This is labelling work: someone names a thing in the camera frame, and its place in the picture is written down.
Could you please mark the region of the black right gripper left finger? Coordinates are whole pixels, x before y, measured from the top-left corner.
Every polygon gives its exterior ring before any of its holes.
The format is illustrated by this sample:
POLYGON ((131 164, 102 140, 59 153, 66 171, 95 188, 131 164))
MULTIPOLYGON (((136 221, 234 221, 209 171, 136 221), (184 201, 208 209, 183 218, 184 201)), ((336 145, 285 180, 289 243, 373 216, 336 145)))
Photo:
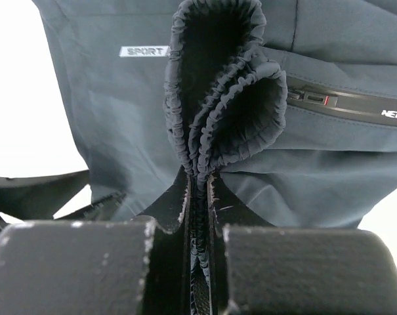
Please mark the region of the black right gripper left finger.
POLYGON ((190 179, 139 216, 0 220, 0 314, 188 314, 190 179))

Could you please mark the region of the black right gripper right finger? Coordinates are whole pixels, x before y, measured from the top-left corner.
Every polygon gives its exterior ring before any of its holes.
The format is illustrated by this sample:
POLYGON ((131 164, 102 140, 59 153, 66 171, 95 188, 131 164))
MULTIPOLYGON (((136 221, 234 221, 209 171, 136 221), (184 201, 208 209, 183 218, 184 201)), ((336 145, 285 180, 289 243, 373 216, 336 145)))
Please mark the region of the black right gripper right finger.
POLYGON ((374 233, 280 228, 207 182, 213 314, 397 314, 397 269, 374 233))

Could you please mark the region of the dark navy shorts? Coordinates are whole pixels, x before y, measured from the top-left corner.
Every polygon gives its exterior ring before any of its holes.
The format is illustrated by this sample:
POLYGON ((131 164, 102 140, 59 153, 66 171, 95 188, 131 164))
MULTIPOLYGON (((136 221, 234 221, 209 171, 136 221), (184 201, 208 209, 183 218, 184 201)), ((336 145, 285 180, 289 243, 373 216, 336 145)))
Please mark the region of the dark navy shorts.
POLYGON ((397 1, 37 1, 93 201, 184 169, 281 227, 355 228, 397 189, 397 1))

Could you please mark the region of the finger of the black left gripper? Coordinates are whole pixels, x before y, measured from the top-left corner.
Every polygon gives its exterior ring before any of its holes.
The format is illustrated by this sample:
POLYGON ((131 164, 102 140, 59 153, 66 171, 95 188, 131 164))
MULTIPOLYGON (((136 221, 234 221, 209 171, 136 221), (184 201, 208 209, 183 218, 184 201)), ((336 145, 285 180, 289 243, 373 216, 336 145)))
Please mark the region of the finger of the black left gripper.
POLYGON ((0 177, 0 212, 22 220, 50 220, 89 183, 89 172, 0 177))
POLYGON ((121 206, 126 194, 114 192, 77 211, 55 219, 56 221, 109 221, 121 206))

